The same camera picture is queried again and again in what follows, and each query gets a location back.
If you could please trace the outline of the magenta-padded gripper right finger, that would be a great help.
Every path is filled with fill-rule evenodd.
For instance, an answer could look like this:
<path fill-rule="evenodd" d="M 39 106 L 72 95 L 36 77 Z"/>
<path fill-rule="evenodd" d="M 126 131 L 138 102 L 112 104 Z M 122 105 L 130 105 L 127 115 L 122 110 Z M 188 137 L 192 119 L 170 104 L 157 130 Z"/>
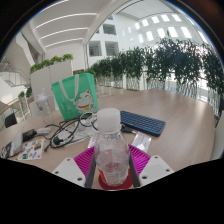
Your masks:
<path fill-rule="evenodd" d="M 130 145 L 130 173 L 135 188 L 148 185 L 174 170 L 158 155 L 150 156 L 135 146 Z"/>

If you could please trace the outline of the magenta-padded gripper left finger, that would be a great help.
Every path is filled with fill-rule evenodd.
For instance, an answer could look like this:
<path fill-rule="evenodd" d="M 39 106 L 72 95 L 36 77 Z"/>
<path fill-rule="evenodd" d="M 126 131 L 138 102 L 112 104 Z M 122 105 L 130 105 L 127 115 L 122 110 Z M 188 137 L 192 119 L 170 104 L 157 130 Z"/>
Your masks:
<path fill-rule="evenodd" d="M 75 158 L 65 158 L 52 173 L 84 188 L 91 188 L 95 175 L 94 148 L 88 148 Z"/>

